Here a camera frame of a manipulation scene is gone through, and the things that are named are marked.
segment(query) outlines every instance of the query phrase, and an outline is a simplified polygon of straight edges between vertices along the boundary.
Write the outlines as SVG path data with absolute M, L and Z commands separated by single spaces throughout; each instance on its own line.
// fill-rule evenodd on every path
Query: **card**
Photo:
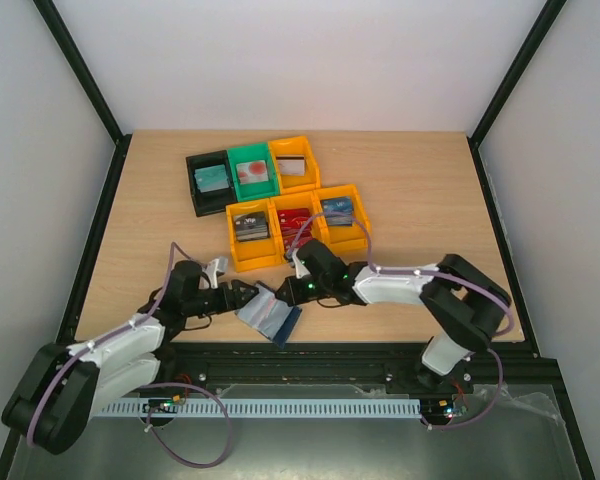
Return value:
M 303 177 L 305 174 L 304 155 L 278 155 L 276 161 L 280 175 Z
M 239 242 L 269 238 L 269 225 L 264 212 L 234 215 L 233 225 Z
M 253 162 L 244 162 L 236 165 L 238 180 L 240 185 L 250 183 L 260 183 L 269 180 L 267 164 L 264 160 L 255 160 Z
M 278 218 L 292 218 L 292 217 L 310 217 L 311 212 L 308 208 L 290 208 L 286 210 L 278 210 Z
M 295 235 L 289 235 L 289 236 L 286 236 L 286 237 L 282 237 L 282 243 L 284 245 L 285 252 L 291 248 L 291 244 L 293 243 L 293 239 L 295 237 L 296 237 Z M 304 245 L 305 243 L 307 243 L 312 238 L 313 237 L 311 236 L 311 234 L 304 235 L 304 233 L 303 233 L 303 235 L 298 239 L 298 243 L 296 244 L 296 248 L 300 248 L 302 245 Z
M 193 176 L 201 193 L 229 188 L 229 178 L 224 165 L 197 168 L 194 170 Z
M 298 218 L 297 220 L 294 219 L 289 222 L 280 220 L 280 233 L 282 233 L 282 235 L 295 235 L 300 231 L 302 225 L 304 225 L 307 220 L 308 218 Z M 309 234 L 311 234 L 311 225 L 305 227 L 302 233 L 305 232 L 309 232 Z
M 320 202 L 325 212 L 343 213 L 342 217 L 325 216 L 327 225 L 330 227 L 350 227 L 353 221 L 349 215 L 353 215 L 353 203 L 349 197 L 328 198 Z

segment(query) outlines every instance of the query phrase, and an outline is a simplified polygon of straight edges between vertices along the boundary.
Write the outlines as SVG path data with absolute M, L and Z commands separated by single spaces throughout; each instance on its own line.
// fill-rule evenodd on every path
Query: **white wall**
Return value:
M 482 151 L 600 478 L 600 0 L 567 2 Z
M 472 131 L 544 0 L 57 0 L 122 129 Z
M 0 415 L 54 340 L 112 152 L 33 2 L 1 1 Z

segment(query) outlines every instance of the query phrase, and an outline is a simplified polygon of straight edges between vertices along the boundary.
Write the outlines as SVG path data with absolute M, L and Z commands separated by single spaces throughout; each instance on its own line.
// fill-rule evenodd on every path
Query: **black metal frame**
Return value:
M 74 340 L 131 135 L 124 135 L 120 130 L 53 1 L 33 2 L 116 144 L 57 336 L 58 342 L 69 343 Z M 475 132 L 467 142 L 526 339 L 519 343 L 496 343 L 494 349 L 502 358 L 508 383 L 553 386 L 581 475 L 590 479 L 594 478 L 593 470 L 558 364 L 555 360 L 540 357 L 509 246 L 479 153 L 482 141 L 565 3 L 566 0 L 548 0 L 545 3 Z M 271 344 L 175 344 L 179 368 L 192 373 L 194 378 L 203 373 L 208 383 L 351 383 L 351 378 L 355 378 L 357 384 L 385 384 L 394 391 L 400 387 L 388 384 L 387 372 L 396 366 L 415 361 L 422 348 L 422 343 L 289 344 L 284 351 L 280 351 Z M 495 365 L 489 356 L 476 356 L 467 369 L 474 382 L 493 383 L 497 379 Z M 0 458 L 0 479 L 6 479 L 8 476 L 18 440 L 18 434 L 10 432 Z

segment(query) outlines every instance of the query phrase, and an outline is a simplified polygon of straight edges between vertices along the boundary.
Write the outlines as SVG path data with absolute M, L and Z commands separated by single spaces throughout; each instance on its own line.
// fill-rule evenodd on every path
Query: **red card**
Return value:
M 310 217 L 311 212 L 308 208 L 291 208 L 288 210 L 278 210 L 278 218 Z
M 291 244 L 293 243 L 293 239 L 294 238 L 296 238 L 295 235 L 289 235 L 288 237 L 282 237 L 282 243 L 284 244 L 284 250 L 285 250 L 285 252 L 287 250 L 289 250 L 289 248 L 291 248 Z M 302 245 L 304 245 L 305 243 L 307 243 L 312 238 L 313 237 L 311 236 L 311 234 L 309 234 L 309 235 L 302 235 L 300 237 L 300 239 L 298 240 L 298 243 L 296 244 L 296 248 L 300 248 Z
M 300 226 L 285 226 L 283 224 L 280 225 L 280 233 L 282 233 L 283 237 L 286 237 L 288 235 L 295 235 L 296 233 L 298 233 L 300 231 Z M 311 225 L 309 225 L 307 228 L 305 228 L 302 231 L 303 235 L 311 235 Z

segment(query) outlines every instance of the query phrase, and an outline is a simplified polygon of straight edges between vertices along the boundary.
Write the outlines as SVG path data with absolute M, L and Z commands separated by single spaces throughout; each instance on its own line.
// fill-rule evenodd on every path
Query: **wooden table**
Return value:
M 224 214 L 194 214 L 185 157 L 304 134 L 280 131 L 137 131 L 124 165 L 77 330 L 88 339 L 121 324 L 164 278 L 169 244 L 207 262 L 229 255 Z M 424 265 L 459 253 L 508 289 L 473 160 L 463 133 L 309 132 L 323 186 L 355 183 L 373 228 L 380 265 Z M 365 252 L 344 257 L 363 260 Z M 238 277 L 277 288 L 289 267 Z M 304 305 L 293 342 L 421 342 L 440 331 L 424 307 Z M 191 320 L 190 326 L 203 320 Z M 264 342 L 233 313 L 178 340 Z M 519 324 L 500 340 L 524 340 Z

